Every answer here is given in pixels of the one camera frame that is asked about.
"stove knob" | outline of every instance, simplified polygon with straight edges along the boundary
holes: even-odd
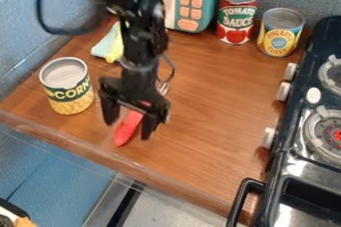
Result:
[[[292,81],[295,76],[296,70],[297,64],[289,63],[285,70],[284,80]]]
[[[285,102],[288,98],[290,92],[290,84],[286,82],[282,82],[279,86],[277,93],[277,100],[281,102]]]
[[[264,131],[261,146],[263,146],[266,149],[270,149],[275,133],[276,130],[273,127],[267,127]]]
[[[321,91],[317,88],[309,89],[305,96],[305,100],[307,100],[310,104],[317,104],[321,100]]]

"toy stove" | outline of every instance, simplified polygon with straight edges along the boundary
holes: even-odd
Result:
[[[267,128],[266,183],[241,183],[227,226],[236,226],[248,192],[260,194],[256,227],[341,226],[341,17],[320,21],[299,64],[289,64],[277,99],[277,129]]]

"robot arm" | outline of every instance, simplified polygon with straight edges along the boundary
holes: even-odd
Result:
[[[106,6],[116,10],[122,30],[124,56],[120,79],[100,78],[100,97],[104,119],[112,124],[119,116],[120,106],[144,114],[142,137],[148,139],[159,123],[165,123],[170,114],[170,102],[156,89],[159,58],[168,47],[163,0],[93,0],[98,15],[91,25],[78,30],[50,28],[42,15],[42,0],[37,0],[37,17],[49,33],[79,35],[96,28],[105,18]]]

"wooden table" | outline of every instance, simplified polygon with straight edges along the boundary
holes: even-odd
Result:
[[[53,58],[83,59],[97,88],[99,76],[120,72],[90,55],[110,28],[74,38]],[[168,95],[171,120],[149,142],[113,147],[99,99],[80,114],[54,113],[38,71],[0,105],[0,121],[226,216],[240,181],[262,179],[268,154],[260,147],[262,134],[280,117],[284,104],[275,100],[276,92],[287,63],[297,62],[303,48],[286,59],[269,58],[255,40],[229,46],[209,30],[170,35],[177,68]],[[243,216],[253,207],[251,201]]]

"metal can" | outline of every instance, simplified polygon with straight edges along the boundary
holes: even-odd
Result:
[[[94,101],[88,66],[75,57],[56,59],[40,72],[39,79],[52,110],[59,114],[78,114]]]
[[[266,11],[260,27],[257,46],[269,56],[285,57],[297,48],[305,20],[288,8],[273,8]]]
[[[220,0],[216,34],[228,44],[243,44],[252,37],[260,0]]]

